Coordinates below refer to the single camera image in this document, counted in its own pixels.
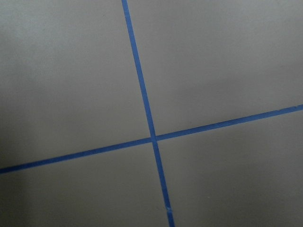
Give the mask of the crossing blue tape strip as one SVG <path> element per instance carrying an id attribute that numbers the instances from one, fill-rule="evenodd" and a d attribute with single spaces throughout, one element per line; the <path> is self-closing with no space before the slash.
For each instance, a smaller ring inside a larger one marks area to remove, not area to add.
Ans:
<path id="1" fill-rule="evenodd" d="M 274 110 L 274 111 L 269 111 L 269 112 L 265 112 L 265 113 L 254 114 L 254 115 L 250 115 L 250 116 L 227 120 L 227 121 L 223 121 L 223 122 L 212 123 L 209 125 L 194 127 L 194 128 L 190 128 L 190 129 L 174 131 L 174 132 L 165 133 L 165 134 L 161 134 L 161 135 L 155 135 L 155 136 L 152 136 L 149 138 L 132 140 L 132 141 L 115 144 L 115 145 L 111 145 L 111 146 L 106 146 L 106 147 L 86 150 L 86 151 L 82 151 L 82 152 L 77 152 L 77 153 L 73 153 L 73 154 L 38 160 L 38 161 L 24 163 L 24 164 L 20 164 L 20 165 L 16 165 L 16 166 L 9 166 L 9 167 L 2 168 L 0 170 L 0 173 L 6 174 L 6 173 L 34 168 L 34 167 L 38 167 L 38 166 L 45 166 L 45 165 L 49 165 L 49 164 L 53 164 L 53 163 L 58 163 L 58 162 L 68 161 L 68 160 L 77 159 L 77 158 L 81 158 L 81 157 L 92 156 L 95 154 L 110 152 L 110 151 L 114 151 L 114 150 L 118 150 L 118 149 L 122 149 L 122 148 L 128 148 L 128 147 L 134 147 L 134 146 L 139 146 L 139 145 L 143 145 L 143 144 L 148 144 L 148 143 L 152 143 L 154 141 L 168 140 L 171 138 L 200 133 L 200 132 L 204 132 L 204 131 L 211 131 L 211 130 L 215 130 L 215 129 L 219 129 L 219 128 L 223 128 L 223 127 L 229 127 L 229 126 L 236 125 L 236 124 L 242 124 L 242 123 L 257 121 L 257 120 L 261 120 L 261 119 L 271 118 L 274 116 L 294 113 L 294 112 L 301 111 L 302 109 L 303 109 L 302 105 L 287 107 L 287 108 L 283 108 L 280 110 Z"/>

